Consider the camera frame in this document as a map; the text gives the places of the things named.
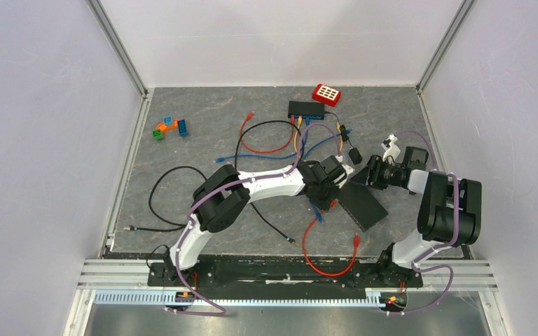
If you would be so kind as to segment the black network switch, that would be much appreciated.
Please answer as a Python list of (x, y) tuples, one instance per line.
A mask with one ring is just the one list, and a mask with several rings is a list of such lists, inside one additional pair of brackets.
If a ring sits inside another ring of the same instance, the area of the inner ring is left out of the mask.
[(288, 105), (289, 118), (309, 118), (323, 120), (325, 116), (325, 104), (315, 101), (290, 101)]

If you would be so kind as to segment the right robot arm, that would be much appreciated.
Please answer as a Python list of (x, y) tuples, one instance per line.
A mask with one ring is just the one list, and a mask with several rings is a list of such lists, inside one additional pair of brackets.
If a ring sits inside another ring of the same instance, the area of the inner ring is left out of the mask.
[(404, 240), (390, 244), (376, 263), (377, 278), (386, 286), (414, 277), (422, 261), (440, 251), (471, 245), (480, 235), (481, 182), (428, 171), (428, 158), (427, 150), (414, 146), (406, 147), (401, 162), (395, 162), (391, 155), (372, 155), (350, 179), (377, 190), (395, 186), (422, 196), (416, 229)]

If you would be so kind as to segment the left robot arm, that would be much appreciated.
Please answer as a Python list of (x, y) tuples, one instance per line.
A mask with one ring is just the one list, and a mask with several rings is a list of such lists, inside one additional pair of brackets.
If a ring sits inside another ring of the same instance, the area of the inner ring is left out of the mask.
[(296, 160), (284, 168), (262, 172), (222, 166), (193, 193), (186, 227), (163, 258), (165, 277), (176, 286), (187, 284), (211, 236), (229, 228), (248, 204), (304, 195), (326, 211), (353, 173), (354, 168), (341, 155), (321, 162)]

